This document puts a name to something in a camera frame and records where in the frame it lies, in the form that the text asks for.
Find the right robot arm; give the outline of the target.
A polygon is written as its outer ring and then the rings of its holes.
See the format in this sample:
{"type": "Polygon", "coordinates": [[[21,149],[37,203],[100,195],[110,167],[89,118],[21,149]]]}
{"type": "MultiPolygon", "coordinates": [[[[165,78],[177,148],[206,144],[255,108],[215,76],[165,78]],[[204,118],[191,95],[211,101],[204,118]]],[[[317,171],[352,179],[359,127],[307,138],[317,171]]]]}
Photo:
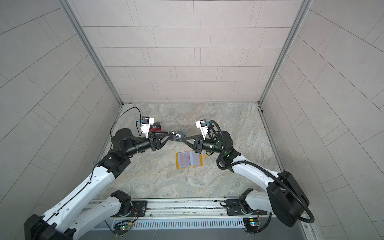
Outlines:
{"type": "Polygon", "coordinates": [[[251,190],[241,198],[247,210],[273,213],[288,227],[292,227],[297,221],[314,223],[314,214],[309,209],[310,201],[294,176],[288,171],[270,171],[249,161],[235,150],[228,132],[218,134],[216,139],[195,135],[183,138],[182,142],[196,153],[217,153],[219,169],[242,175],[263,190],[262,193],[251,190]]]}

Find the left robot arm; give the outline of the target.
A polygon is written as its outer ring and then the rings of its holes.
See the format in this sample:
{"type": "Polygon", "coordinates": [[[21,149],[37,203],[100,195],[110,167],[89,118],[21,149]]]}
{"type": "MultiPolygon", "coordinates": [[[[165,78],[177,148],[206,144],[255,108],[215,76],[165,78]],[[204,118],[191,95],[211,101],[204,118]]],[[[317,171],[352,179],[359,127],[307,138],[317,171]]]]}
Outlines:
{"type": "Polygon", "coordinates": [[[110,150],[71,193],[47,210],[24,223],[27,240],[77,240],[101,221],[118,213],[126,215],[132,208],[130,196],[117,191],[98,206],[81,213],[83,208],[131,163],[130,158],[150,149],[160,150],[173,135],[149,132],[146,137],[134,137],[130,129],[118,130],[112,137],[110,150]]]}

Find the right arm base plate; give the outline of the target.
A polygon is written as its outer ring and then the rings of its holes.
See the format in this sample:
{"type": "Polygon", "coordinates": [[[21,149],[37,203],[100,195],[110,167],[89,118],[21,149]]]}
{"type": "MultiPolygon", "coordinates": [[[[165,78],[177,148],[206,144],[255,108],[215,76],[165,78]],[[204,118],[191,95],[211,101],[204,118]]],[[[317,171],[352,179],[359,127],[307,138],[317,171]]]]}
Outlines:
{"type": "Polygon", "coordinates": [[[228,216],[266,216],[268,212],[252,210],[245,201],[228,199],[220,202],[220,205],[227,210],[228,216]]]}

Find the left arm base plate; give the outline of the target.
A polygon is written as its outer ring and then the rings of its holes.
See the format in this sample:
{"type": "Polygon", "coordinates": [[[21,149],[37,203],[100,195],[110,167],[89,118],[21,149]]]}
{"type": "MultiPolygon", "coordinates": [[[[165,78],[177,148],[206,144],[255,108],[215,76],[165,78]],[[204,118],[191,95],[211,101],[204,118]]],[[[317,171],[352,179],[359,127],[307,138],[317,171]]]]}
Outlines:
{"type": "Polygon", "coordinates": [[[146,214],[148,202],[147,201],[130,201],[122,203],[120,210],[115,218],[133,218],[144,217],[146,214]]]}

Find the yellow leather card holder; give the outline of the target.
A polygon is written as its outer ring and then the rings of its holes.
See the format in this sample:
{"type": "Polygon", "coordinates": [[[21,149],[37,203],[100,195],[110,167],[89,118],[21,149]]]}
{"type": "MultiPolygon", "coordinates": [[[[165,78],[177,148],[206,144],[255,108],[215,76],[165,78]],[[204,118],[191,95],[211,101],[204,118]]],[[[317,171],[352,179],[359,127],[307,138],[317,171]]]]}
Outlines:
{"type": "Polygon", "coordinates": [[[202,166],[203,159],[206,157],[208,157],[208,155],[202,155],[195,152],[176,153],[176,168],[185,169],[202,166]]]}

